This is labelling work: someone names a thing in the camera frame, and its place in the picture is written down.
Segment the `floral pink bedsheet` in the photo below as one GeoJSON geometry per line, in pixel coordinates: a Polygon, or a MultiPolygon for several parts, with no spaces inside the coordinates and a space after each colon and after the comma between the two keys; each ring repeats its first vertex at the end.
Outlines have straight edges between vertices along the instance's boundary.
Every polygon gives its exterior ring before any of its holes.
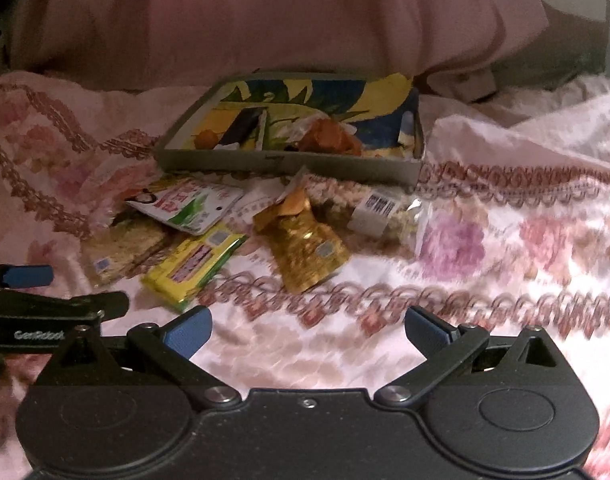
{"type": "MultiPolygon", "coordinates": [[[[88,294],[81,239],[154,179],[154,142],[202,93],[0,77],[0,262],[48,264],[51,295],[88,294]]],[[[587,466],[610,479],[610,80],[473,105],[426,96],[421,113],[422,249],[350,236],[352,260],[296,296],[250,235],[201,293],[215,326],[195,363],[240,391],[375,389],[420,362],[406,302],[497,334],[542,325],[597,405],[587,466]]]]}

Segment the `white green snack packet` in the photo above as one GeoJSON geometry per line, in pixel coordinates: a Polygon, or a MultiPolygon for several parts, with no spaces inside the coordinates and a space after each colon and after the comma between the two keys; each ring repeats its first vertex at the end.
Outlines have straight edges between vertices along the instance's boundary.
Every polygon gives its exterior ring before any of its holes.
{"type": "Polygon", "coordinates": [[[186,234],[205,234],[244,196],[238,186],[194,177],[160,179],[126,199],[136,211],[186,234]]]}

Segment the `clear mixed nuts bag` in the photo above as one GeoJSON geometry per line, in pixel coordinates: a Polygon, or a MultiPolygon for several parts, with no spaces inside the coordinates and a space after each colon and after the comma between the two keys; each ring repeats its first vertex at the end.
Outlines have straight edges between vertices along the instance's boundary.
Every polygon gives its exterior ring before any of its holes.
{"type": "Polygon", "coordinates": [[[414,193],[398,186],[321,177],[306,167],[291,178],[280,199],[296,188],[305,192],[314,216],[336,230],[407,246],[414,252],[422,247],[432,206],[414,193]]]}

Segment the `orange snack bag in tray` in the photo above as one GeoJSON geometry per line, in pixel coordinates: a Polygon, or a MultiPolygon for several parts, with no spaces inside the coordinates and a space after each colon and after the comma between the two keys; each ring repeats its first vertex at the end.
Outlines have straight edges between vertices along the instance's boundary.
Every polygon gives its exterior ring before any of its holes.
{"type": "Polygon", "coordinates": [[[317,119],[304,136],[296,142],[300,152],[360,156],[362,143],[350,134],[340,122],[317,119]]]}

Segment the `gold foil snack pouch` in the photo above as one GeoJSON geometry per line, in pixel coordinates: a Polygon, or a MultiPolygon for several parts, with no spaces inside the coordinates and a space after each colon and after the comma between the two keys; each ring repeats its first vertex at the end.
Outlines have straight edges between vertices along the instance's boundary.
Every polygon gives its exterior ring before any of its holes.
{"type": "Polygon", "coordinates": [[[329,278],[349,260],[350,251],[330,226],[319,222],[300,186],[254,215],[290,294],[301,294],[329,278]]]}

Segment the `small orange fruit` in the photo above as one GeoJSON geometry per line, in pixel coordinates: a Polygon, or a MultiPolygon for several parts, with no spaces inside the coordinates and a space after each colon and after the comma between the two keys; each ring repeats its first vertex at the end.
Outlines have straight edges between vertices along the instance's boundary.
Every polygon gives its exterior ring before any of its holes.
{"type": "Polygon", "coordinates": [[[220,136],[213,130],[205,129],[193,137],[193,145],[196,150],[212,150],[219,144],[220,136]]]}

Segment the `yellow wafer snack pack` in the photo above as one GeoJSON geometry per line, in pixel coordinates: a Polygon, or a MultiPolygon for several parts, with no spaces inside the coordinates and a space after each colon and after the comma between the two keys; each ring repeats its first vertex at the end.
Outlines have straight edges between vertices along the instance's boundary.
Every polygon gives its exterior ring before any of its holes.
{"type": "Polygon", "coordinates": [[[218,224],[200,237],[184,240],[148,270],[141,283],[181,312],[246,240],[245,234],[218,224]]]}

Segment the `clear rice cracker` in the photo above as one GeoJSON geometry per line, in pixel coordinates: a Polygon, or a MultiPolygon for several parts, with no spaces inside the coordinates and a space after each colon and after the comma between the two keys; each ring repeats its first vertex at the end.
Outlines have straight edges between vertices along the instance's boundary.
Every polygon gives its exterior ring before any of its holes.
{"type": "Polygon", "coordinates": [[[81,243],[84,272],[93,286],[112,284],[134,270],[168,240],[165,228],[148,218],[129,218],[81,243]]]}

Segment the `pink curtain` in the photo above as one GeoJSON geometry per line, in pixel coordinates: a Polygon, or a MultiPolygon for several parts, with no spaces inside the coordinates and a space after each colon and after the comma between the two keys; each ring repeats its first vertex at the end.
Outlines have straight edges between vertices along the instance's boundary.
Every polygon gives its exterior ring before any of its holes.
{"type": "Polygon", "coordinates": [[[475,100],[547,24],[541,0],[20,0],[10,61],[103,90],[321,70],[475,100]]]}

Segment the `grey cardboard tray box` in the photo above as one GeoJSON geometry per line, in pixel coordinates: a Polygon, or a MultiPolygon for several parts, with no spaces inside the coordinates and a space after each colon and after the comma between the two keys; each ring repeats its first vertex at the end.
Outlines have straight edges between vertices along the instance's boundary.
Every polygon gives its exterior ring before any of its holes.
{"type": "Polygon", "coordinates": [[[341,180],[415,186],[425,154],[420,95],[410,78],[322,73],[270,73],[214,84],[170,128],[155,149],[167,171],[296,174],[306,167],[341,180]],[[321,118],[333,119],[362,143],[360,156],[300,152],[299,141],[321,118]],[[212,150],[193,137],[219,134],[212,150]]]}

